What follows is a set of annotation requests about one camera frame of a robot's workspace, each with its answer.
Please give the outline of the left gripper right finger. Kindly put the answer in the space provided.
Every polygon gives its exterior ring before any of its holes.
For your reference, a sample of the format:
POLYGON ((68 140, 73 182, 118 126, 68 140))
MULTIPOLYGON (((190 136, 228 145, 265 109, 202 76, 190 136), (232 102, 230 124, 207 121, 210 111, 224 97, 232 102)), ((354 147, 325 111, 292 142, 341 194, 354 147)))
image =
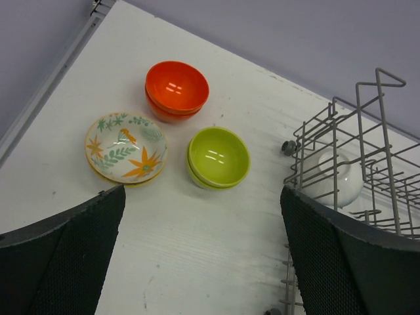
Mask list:
POLYGON ((282 217, 307 314, 418 314, 419 242, 284 186, 282 217))

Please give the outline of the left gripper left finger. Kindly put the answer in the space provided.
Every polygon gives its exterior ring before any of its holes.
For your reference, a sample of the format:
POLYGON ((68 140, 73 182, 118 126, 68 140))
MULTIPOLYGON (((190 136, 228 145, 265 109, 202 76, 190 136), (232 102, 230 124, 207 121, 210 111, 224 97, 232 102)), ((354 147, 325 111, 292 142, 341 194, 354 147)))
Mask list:
POLYGON ((94 314, 125 209, 122 185, 1 235, 2 314, 94 314))

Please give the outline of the beige blue patterned bowl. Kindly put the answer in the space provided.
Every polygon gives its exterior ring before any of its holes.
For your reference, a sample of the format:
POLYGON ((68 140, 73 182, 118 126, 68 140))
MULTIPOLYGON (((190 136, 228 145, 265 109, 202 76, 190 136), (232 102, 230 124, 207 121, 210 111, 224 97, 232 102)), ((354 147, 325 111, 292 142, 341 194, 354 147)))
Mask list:
POLYGON ((145 180, 143 182, 138 182, 138 183, 120 183, 120 182, 116 182, 114 180, 110 180, 106 177, 104 177, 103 175, 101 175, 98 171, 96 171, 94 168, 89 167, 90 171, 92 171, 98 178, 100 178, 102 181, 107 182, 109 184, 113 184, 113 185, 117 185, 117 184, 122 184, 124 186, 127 187, 136 187, 136 186, 144 186, 146 184, 148 184, 149 182, 152 182, 153 180, 155 180, 156 178, 158 178, 160 176, 160 173, 164 170, 164 167, 162 169, 160 169, 157 174, 155 176, 153 176, 152 178, 145 180))

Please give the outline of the floral patterned bowl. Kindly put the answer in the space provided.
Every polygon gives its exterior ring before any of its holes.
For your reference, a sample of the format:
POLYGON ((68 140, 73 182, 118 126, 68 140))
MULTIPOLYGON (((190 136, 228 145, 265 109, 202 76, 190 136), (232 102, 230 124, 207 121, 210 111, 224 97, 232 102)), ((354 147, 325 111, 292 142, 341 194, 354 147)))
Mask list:
POLYGON ((115 112, 100 117, 87 131, 85 155, 104 177, 138 183, 165 167, 168 142, 159 126, 138 113, 115 112))

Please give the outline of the lime green bowl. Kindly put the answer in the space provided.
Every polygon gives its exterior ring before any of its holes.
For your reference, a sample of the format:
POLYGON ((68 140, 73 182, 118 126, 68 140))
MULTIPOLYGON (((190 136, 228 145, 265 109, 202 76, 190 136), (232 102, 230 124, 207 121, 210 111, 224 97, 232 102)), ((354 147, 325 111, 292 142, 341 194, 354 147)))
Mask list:
POLYGON ((188 145, 187 157, 195 174, 209 184, 228 186, 243 181, 251 168, 245 142, 223 127, 197 132, 188 145))
POLYGON ((190 179, 192 180, 192 182, 194 184, 196 184, 197 186, 199 186, 200 188, 204 189, 204 190, 229 190, 235 186, 240 185, 242 182, 239 181, 237 183, 228 185, 228 186, 221 186, 220 184, 209 184, 203 180, 201 180, 193 171, 191 165, 189 164, 189 162, 187 162, 187 170, 188 170, 188 174, 190 176, 190 179))

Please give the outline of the orange bowl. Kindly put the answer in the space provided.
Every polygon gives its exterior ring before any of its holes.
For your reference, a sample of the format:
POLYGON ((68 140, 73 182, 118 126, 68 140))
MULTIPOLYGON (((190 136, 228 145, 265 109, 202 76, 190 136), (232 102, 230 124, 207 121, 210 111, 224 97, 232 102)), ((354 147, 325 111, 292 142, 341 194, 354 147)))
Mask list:
POLYGON ((145 92, 146 100, 147 100, 148 105, 150 107, 150 111, 153 113, 153 115, 158 120, 160 120, 164 123, 180 123, 182 121, 186 121, 186 120, 190 119, 191 117, 193 117, 194 115, 196 115, 201 110, 201 108, 199 108, 197 111, 195 111, 191 114, 186 114, 186 115, 172 114, 172 113, 169 113, 169 112, 159 108, 156 105, 156 103, 150 98, 147 90, 144 90, 144 92, 145 92))
POLYGON ((209 84, 195 67, 176 60, 153 65, 147 72, 145 88, 149 97, 169 112, 190 114, 209 98, 209 84))

